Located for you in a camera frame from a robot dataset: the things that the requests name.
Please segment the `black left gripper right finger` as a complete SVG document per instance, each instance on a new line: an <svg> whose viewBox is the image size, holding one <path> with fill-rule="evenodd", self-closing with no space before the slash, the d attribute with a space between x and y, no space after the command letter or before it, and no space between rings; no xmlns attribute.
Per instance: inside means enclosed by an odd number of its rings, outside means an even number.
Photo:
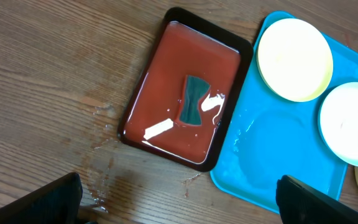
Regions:
<svg viewBox="0 0 358 224"><path fill-rule="evenodd" d="M358 224L358 212L284 175L277 181L276 203L283 224Z"/></svg>

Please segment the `green and orange sponge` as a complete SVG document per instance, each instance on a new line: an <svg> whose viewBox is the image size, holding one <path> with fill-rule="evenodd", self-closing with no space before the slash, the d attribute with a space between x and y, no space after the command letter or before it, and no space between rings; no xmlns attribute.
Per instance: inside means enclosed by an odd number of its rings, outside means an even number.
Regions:
<svg viewBox="0 0 358 224"><path fill-rule="evenodd" d="M199 103L209 91L210 86L202 78L192 75L186 76L176 118L177 123L184 126L202 125Z"/></svg>

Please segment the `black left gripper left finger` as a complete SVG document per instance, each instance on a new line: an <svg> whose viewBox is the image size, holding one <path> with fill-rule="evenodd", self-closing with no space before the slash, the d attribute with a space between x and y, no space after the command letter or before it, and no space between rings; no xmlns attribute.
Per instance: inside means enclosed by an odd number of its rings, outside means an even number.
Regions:
<svg viewBox="0 0 358 224"><path fill-rule="evenodd" d="M74 223L82 194L80 176L71 172L0 208L0 223Z"/></svg>

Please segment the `light blue plate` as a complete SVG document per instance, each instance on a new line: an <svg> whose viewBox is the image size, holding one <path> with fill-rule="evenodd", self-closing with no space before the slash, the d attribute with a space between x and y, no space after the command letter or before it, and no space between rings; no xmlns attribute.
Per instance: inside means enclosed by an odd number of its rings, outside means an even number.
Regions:
<svg viewBox="0 0 358 224"><path fill-rule="evenodd" d="M358 82L334 88L324 99L318 118L328 148L358 167Z"/></svg>

